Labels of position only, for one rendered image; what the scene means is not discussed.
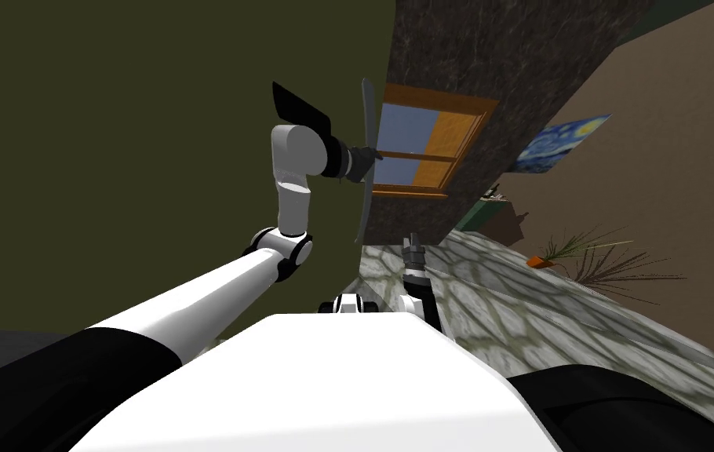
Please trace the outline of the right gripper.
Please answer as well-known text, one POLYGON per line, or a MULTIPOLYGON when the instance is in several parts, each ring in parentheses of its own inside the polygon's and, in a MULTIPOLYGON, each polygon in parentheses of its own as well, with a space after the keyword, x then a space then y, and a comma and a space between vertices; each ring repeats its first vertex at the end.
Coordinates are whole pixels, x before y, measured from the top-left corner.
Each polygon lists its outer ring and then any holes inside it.
POLYGON ((417 233, 412 232, 408 237, 403 238, 401 254, 405 266, 405 274, 415 277, 426 276, 425 248, 421 245, 417 233))

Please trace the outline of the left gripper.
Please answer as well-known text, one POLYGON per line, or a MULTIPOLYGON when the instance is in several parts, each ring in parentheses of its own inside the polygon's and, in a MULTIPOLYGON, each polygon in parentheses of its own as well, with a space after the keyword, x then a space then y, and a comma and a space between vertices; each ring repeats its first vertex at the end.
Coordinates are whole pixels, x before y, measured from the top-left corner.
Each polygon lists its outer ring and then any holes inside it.
POLYGON ((368 146, 352 147, 347 150, 349 163, 345 173, 345 178, 353 183, 359 183, 365 179, 365 175, 374 166, 376 161, 384 159, 383 155, 376 149, 368 146))

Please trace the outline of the wooden framed window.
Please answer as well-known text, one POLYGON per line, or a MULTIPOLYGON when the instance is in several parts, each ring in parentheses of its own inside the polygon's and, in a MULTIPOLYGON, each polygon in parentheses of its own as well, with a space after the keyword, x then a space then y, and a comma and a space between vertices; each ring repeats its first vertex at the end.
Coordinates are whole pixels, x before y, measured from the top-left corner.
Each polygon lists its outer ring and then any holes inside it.
POLYGON ((497 100, 386 84, 373 195, 444 199, 457 169, 485 129, 497 100))

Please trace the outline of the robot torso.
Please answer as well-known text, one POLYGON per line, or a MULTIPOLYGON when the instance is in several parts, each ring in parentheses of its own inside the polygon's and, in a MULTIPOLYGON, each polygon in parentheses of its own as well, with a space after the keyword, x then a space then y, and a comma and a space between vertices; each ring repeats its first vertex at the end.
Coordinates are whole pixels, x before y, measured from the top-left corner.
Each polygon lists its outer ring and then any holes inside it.
POLYGON ((562 452, 496 370, 409 313, 271 315, 71 452, 562 452))

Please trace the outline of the potted plant with orange pot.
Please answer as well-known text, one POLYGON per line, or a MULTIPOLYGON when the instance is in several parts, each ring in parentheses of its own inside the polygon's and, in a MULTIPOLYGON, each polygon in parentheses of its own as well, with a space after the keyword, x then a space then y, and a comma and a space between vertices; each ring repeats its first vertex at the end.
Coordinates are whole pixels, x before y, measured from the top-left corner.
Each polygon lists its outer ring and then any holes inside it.
POLYGON ((546 246, 525 260, 532 269, 561 268, 563 276, 583 288, 647 304, 656 303, 632 293, 628 286, 638 282, 683 281, 680 273, 653 272, 651 267, 668 260, 653 258, 646 248, 631 247, 631 240, 615 239, 613 231, 597 232, 595 226, 587 231, 559 239, 550 237, 546 246))

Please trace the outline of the blue starry night painting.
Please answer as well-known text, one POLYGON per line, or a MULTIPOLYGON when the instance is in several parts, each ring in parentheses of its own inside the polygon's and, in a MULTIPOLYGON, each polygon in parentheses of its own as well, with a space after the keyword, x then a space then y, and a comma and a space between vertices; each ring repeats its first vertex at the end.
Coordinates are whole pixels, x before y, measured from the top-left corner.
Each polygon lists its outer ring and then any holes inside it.
POLYGON ((547 126, 524 148, 509 173, 547 173, 597 130, 610 115, 547 126))

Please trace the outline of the dark olive green door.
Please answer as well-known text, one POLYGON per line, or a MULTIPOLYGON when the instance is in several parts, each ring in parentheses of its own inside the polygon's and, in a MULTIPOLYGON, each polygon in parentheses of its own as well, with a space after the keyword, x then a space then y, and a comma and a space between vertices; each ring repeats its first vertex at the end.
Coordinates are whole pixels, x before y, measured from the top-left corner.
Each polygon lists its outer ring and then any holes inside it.
POLYGON ((69 334, 276 222, 279 82, 363 141, 395 0, 0 0, 0 330, 69 334))

